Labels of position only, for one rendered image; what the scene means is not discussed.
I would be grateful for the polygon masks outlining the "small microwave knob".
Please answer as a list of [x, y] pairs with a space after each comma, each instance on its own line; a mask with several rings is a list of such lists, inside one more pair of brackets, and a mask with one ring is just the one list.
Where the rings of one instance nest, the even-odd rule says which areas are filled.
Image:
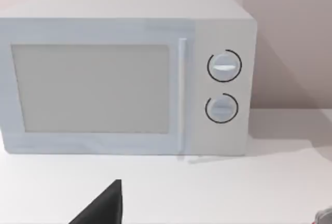
[[239, 103], [235, 97], [223, 93], [219, 98], [209, 98], [205, 104], [205, 114], [214, 123], [231, 122], [239, 112]]

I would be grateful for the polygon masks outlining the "pale microwave door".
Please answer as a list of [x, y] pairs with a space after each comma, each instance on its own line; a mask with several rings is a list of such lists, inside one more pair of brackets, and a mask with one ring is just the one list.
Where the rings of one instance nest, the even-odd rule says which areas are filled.
[[5, 150], [179, 154], [180, 38], [186, 76], [195, 38], [188, 19], [1, 18]]

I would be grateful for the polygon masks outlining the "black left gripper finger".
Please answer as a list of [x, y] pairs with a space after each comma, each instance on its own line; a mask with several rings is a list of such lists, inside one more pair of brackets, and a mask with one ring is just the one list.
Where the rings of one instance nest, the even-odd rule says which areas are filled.
[[122, 180], [114, 180], [68, 224], [122, 224]]

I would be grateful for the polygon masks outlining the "grey rounded object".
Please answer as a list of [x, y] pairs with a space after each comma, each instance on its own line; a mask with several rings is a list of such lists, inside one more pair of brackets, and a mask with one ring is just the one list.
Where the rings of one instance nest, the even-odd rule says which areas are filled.
[[313, 224], [332, 224], [332, 207], [318, 211]]

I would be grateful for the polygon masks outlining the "large microwave knob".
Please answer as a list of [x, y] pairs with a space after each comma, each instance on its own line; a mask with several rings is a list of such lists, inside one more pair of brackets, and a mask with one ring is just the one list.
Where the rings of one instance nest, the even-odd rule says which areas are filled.
[[230, 49], [211, 55], [207, 62], [207, 72], [217, 82], [231, 82], [239, 76], [241, 70], [240, 56]]

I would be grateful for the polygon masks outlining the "pale microwave oven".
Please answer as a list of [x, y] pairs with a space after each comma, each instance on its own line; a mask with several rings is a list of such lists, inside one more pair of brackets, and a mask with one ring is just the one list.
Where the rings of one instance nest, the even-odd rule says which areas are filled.
[[[257, 23], [234, 0], [30, 0], [0, 11], [1, 18], [188, 19], [195, 25], [192, 60], [186, 72], [185, 147], [177, 155], [241, 156], [248, 138]], [[210, 77], [211, 55], [230, 49], [242, 60], [227, 83]], [[209, 98], [227, 93], [239, 103], [237, 116], [217, 124], [205, 114]]]

